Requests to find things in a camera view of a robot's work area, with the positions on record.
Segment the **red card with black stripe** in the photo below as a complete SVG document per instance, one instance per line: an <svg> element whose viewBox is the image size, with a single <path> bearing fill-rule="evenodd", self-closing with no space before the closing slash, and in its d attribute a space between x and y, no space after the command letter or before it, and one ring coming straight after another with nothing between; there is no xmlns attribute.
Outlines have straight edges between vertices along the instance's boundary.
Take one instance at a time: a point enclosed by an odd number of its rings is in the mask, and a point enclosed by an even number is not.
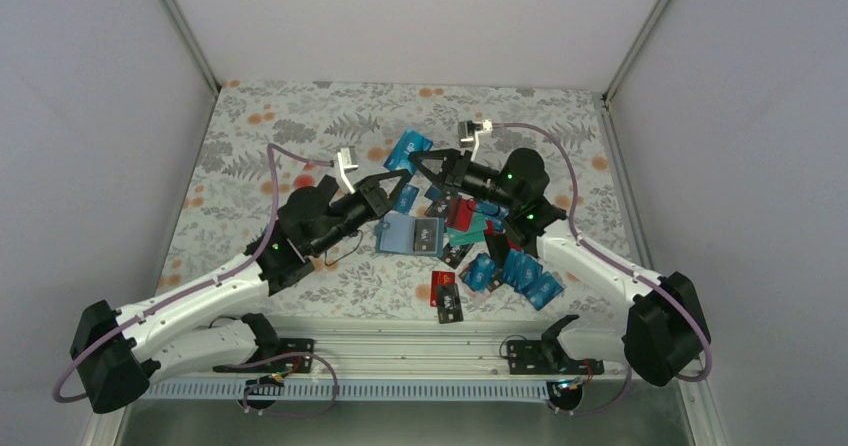
<svg viewBox="0 0 848 446"><path fill-rule="evenodd" d="M459 232L472 232L479 229L476 221L476 202L470 199L455 198L449 208L446 226Z"/></svg>

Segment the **teal leather card holder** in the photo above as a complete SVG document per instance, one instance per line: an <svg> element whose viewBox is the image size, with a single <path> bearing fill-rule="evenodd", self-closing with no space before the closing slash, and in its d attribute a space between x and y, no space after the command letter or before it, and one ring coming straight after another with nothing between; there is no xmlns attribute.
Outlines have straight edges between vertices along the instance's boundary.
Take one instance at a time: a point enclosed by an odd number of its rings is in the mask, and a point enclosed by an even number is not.
<svg viewBox="0 0 848 446"><path fill-rule="evenodd" d="M407 256L429 256L436 257L442 253L444 247L444 220L440 225L440 240L441 244L432 253L416 253L413 251L413 230L414 222L417 218L406 214L389 213L375 226L375 250L378 253L397 254Z"/></svg>

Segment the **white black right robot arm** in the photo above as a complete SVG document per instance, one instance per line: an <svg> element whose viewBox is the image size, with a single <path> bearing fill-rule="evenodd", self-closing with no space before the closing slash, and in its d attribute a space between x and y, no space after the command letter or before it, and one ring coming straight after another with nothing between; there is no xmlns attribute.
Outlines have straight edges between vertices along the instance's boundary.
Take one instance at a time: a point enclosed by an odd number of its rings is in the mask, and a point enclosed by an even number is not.
<svg viewBox="0 0 848 446"><path fill-rule="evenodd" d="M693 282L680 272L661 275L640 267L580 231L572 214L546 198L550 177L538 152L516 149L499 170L455 149L413 152L409 159L441 191L507 209L510 241L625 310L619 325L573 315L550 327L541 348L549 370L565 373L579 360L612 361L655 386L710 375L711 338Z"/></svg>

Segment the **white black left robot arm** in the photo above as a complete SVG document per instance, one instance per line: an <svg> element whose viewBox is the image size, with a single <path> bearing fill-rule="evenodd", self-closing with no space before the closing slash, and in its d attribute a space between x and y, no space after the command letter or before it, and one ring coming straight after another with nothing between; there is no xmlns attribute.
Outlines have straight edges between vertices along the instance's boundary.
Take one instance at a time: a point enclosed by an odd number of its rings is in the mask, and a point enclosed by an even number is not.
<svg viewBox="0 0 848 446"><path fill-rule="evenodd" d="M81 314L70 349L97 414L121 409L156 383L196 371L270 368L281 340L260 307L311 274L313 261L364 225L384 217L412 175L371 175L340 199L325 176L294 191L262 237L215 271L173 291Z"/></svg>

